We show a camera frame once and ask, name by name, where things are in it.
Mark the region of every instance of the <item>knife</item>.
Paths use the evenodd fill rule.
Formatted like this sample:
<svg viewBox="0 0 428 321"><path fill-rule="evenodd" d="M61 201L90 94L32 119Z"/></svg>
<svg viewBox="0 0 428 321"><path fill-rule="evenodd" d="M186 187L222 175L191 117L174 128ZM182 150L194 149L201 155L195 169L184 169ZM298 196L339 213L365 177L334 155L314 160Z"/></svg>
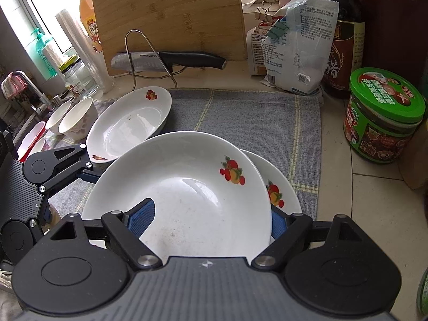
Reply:
<svg viewBox="0 0 428 321"><path fill-rule="evenodd" d="M135 71L165 71L154 52L130 52ZM173 65L187 67L214 67L224 69L226 59L206 52L158 52L170 72ZM119 70L131 70L126 53L116 53L111 59L111 67Z"/></svg>

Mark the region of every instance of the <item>jar lid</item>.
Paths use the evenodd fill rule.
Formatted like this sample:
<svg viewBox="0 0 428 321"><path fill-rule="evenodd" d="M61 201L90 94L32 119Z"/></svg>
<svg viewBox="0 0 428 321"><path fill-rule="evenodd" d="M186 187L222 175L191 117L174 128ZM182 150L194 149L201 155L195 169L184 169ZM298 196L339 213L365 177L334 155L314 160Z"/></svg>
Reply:
<svg viewBox="0 0 428 321"><path fill-rule="evenodd" d="M403 77L375 67L363 67L350 76L352 93L378 114L402 123L422 120L425 101Z"/></svg>
<svg viewBox="0 0 428 321"><path fill-rule="evenodd" d="M59 66L59 71L61 71L62 74L65 73L70 67L76 65L78 61L80 61L80 57L77 54L73 54Z"/></svg>

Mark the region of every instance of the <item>green soap dispenser bottle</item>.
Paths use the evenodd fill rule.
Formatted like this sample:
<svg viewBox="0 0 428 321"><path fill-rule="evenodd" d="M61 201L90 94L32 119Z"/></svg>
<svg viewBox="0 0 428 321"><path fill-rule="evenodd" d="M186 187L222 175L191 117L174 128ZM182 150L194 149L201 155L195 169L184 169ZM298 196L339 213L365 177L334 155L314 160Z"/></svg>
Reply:
<svg viewBox="0 0 428 321"><path fill-rule="evenodd" d="M36 51L42 58L46 67L48 68L49 74L51 74L52 76L55 76L56 75L55 69L52 67L49 60L44 56L42 52L43 48L46 47L48 42L53 41L54 38L52 37L52 35L49 35L49 34L43 35L39 28L35 29L31 34L34 34L35 32L37 33Z"/></svg>

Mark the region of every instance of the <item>dark brown bottle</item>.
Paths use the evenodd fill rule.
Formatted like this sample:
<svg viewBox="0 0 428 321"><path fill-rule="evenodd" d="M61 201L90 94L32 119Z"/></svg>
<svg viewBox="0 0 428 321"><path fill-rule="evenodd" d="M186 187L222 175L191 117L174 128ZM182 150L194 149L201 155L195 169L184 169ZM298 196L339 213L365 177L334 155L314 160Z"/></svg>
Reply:
<svg viewBox="0 0 428 321"><path fill-rule="evenodd" d="M328 94L344 99L350 94L350 74L361 67L365 19L359 0L333 1L339 2L339 15L322 84Z"/></svg>

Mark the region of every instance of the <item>orange plastic bottle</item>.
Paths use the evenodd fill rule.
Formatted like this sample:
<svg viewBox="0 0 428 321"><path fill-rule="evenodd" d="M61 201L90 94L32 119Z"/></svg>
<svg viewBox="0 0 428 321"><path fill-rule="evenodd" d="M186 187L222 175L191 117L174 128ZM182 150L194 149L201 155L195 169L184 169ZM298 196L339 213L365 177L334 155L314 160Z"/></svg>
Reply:
<svg viewBox="0 0 428 321"><path fill-rule="evenodd" d="M98 37L97 22L95 20L94 4L92 0L80 0L80 17L83 26L92 40L92 46L96 52L102 51Z"/></svg>

